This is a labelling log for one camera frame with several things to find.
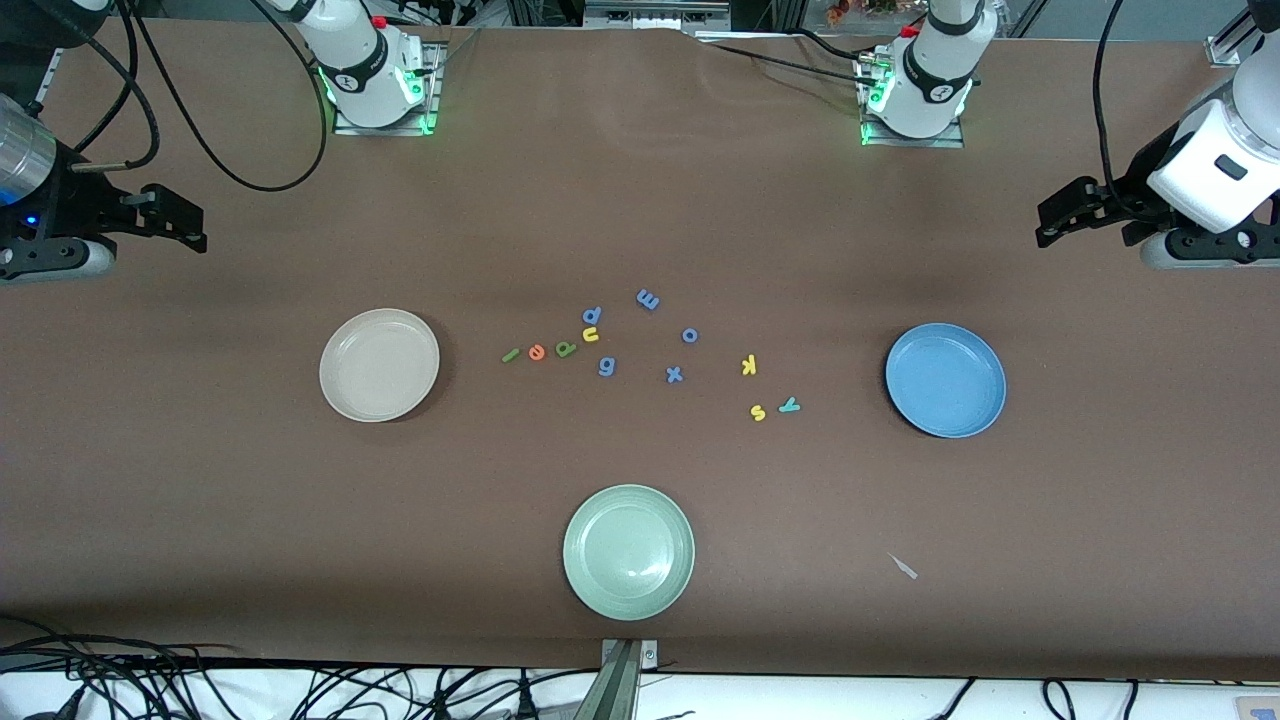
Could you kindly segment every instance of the table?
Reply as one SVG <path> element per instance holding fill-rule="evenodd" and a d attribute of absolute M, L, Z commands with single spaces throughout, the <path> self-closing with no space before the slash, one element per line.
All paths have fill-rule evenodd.
<path fill-rule="evenodd" d="M 314 100 L 269 27 L 152 27 L 230 167 L 306 167 Z M 219 176 L 143 63 L 164 146 L 115 181 L 201 204 L 210 251 L 125 240 L 109 278 L 5 292 L 0 609 L 265 657 L 564 666 L 630 635 L 690 670 L 1274 678 L 1280 284 L 1148 270 L 1114 229 L 1036 249 L 1036 204 L 1098 172 L 1092 56 L 993 44 L 968 147 L 924 151 L 860 146 L 838 81 L 675 32 L 485 31 L 435 136 L 333 138 L 282 195 Z M 1216 72 L 1116 45 L 1117 160 Z M 116 87 L 70 51 L 46 120 L 74 140 Z M 143 147 L 131 102 L 93 156 Z M 500 361 L 594 305 L 596 346 Z M 380 306 L 426 318 L 444 368 L 421 413 L 362 425 L 316 365 Z M 883 389 L 936 320 L 1009 375 L 972 439 Z M 635 624 L 559 565 L 575 507 L 628 482 L 698 538 L 685 596 Z"/>

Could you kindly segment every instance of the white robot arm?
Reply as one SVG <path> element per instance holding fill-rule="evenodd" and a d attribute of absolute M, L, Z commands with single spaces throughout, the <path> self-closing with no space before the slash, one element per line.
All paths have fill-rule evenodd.
<path fill-rule="evenodd" d="M 920 33 L 888 46 L 895 72 L 867 110 L 904 137 L 923 140 L 945 131 L 964 110 L 996 22 L 988 0 L 932 0 Z"/>
<path fill-rule="evenodd" d="M 1041 202 L 1041 247 L 1128 223 L 1155 268 L 1280 266 L 1280 225 L 1254 211 L 1280 192 L 1280 1 L 1249 0 L 1262 47 L 1134 156 L 1106 187 L 1080 177 Z"/>
<path fill-rule="evenodd" d="M 424 72 L 421 38 L 370 18 L 360 0 L 270 3 L 297 23 L 352 124 L 385 127 L 422 104 L 421 83 L 413 82 Z"/>

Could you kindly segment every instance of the metal bracket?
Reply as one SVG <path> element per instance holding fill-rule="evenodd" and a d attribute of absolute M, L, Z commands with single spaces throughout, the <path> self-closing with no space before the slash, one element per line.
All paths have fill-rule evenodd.
<path fill-rule="evenodd" d="M 1184 261 L 1225 260 L 1236 265 L 1280 260 L 1280 206 L 1271 201 L 1271 217 L 1260 223 L 1253 217 L 1234 228 L 1212 233 L 1201 227 L 1174 228 L 1165 237 L 1170 258 Z"/>
<path fill-rule="evenodd" d="M 1226 23 L 1217 35 L 1204 40 L 1204 54 L 1208 55 L 1208 61 L 1212 65 L 1239 65 L 1253 54 L 1260 40 L 1262 40 L 1262 33 L 1253 22 L 1253 14 L 1245 8 L 1231 18 L 1231 22 Z"/>
<path fill-rule="evenodd" d="M 640 664 L 644 641 L 612 641 L 608 659 L 586 691 L 573 720 L 632 720 L 640 694 Z M 658 659 L 654 651 L 654 660 Z"/>
<path fill-rule="evenodd" d="M 600 664 L 609 661 L 609 652 L 622 641 L 608 639 L 600 643 Z M 640 641 L 640 669 L 655 670 L 658 667 L 658 641 Z"/>

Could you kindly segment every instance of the metal frame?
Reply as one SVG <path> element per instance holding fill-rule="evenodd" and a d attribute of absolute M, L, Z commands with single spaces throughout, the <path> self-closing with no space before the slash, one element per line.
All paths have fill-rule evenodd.
<path fill-rule="evenodd" d="M 1039 14 L 1044 12 L 1048 6 L 1050 0 L 1032 0 L 1032 4 L 1023 10 L 1023 17 L 1018 18 L 1018 24 L 1014 29 L 1009 31 L 1009 37 L 1027 37 L 1030 32 L 1032 26 L 1039 19 Z"/>
<path fill-rule="evenodd" d="M 631 720 L 640 694 L 643 664 L 644 641 L 613 641 L 609 659 L 586 691 L 573 720 Z"/>
<path fill-rule="evenodd" d="M 1262 33 L 1245 8 L 1217 32 L 1204 40 L 1204 53 L 1213 65 L 1239 65 L 1258 49 Z"/>
<path fill-rule="evenodd" d="M 728 0 L 586 0 L 582 27 L 666 27 L 689 35 L 732 29 Z"/>

